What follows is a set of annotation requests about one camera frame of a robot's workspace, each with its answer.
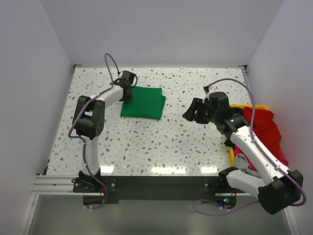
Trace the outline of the red t shirt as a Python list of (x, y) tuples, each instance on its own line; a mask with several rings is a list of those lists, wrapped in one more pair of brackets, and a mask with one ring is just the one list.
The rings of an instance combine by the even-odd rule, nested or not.
[(281, 158), (283, 156), (280, 147), (282, 136), (273, 117), (274, 114), (269, 110), (256, 109), (253, 132), (276, 158)]

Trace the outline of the green t shirt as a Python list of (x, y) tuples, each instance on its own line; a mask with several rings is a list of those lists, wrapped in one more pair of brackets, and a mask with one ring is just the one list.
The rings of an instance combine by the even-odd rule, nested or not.
[(134, 87), (132, 96), (131, 100), (123, 102), (121, 117), (161, 119), (166, 101), (162, 88)]

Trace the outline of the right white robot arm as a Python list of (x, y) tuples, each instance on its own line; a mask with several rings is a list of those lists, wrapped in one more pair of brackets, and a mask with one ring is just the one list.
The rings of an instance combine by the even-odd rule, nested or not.
[(204, 99), (193, 98), (182, 116), (199, 124), (213, 123), (226, 136), (227, 142), (242, 150), (256, 167), (258, 177), (237, 167), (221, 171), (218, 180), (221, 191), (230, 192), (236, 188), (249, 193), (269, 214), (306, 203), (303, 175), (298, 170), (291, 171), (266, 148), (254, 133), (252, 122), (232, 109), (224, 92), (208, 94)]

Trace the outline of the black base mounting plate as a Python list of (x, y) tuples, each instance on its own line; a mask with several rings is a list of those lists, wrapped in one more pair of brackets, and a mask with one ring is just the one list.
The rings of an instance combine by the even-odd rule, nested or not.
[(98, 183), (90, 176), (71, 180), (73, 192), (83, 194), (87, 205), (117, 204), (123, 200), (222, 201), (219, 193), (241, 193), (218, 176), (100, 176)]

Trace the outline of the yellow plastic bin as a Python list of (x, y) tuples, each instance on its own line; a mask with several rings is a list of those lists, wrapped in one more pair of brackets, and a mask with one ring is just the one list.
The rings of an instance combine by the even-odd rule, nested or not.
[[(243, 109), (244, 107), (253, 108), (252, 104), (231, 104), (230, 106), (232, 108), (241, 108), (241, 109)], [(256, 109), (268, 110), (269, 111), (269, 108), (266, 105), (256, 105)], [(234, 155), (233, 148), (229, 147), (228, 150), (229, 150), (229, 156), (230, 156), (230, 164), (231, 164), (231, 166), (234, 166), (235, 155)]]

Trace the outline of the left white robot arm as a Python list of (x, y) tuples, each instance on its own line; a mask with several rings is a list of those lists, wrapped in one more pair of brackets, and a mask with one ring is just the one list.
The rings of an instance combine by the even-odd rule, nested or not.
[(98, 140), (105, 127), (105, 110), (115, 102), (131, 100), (132, 88), (136, 84), (137, 75), (123, 71), (121, 77), (100, 94), (78, 98), (68, 136), (83, 143), (82, 168), (78, 177), (90, 192), (101, 188)]

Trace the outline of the aluminium frame rail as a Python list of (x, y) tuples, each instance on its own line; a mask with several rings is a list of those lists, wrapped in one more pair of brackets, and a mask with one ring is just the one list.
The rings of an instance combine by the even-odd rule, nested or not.
[(73, 194), (75, 176), (37, 175), (32, 186), (34, 195), (69, 195)]

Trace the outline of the white grey t shirt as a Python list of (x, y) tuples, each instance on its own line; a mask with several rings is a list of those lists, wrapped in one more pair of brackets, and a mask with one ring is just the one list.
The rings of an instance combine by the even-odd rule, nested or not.
[(252, 170), (251, 165), (248, 163), (248, 159), (244, 154), (237, 154), (235, 156), (234, 166), (248, 175), (261, 179), (259, 172)]

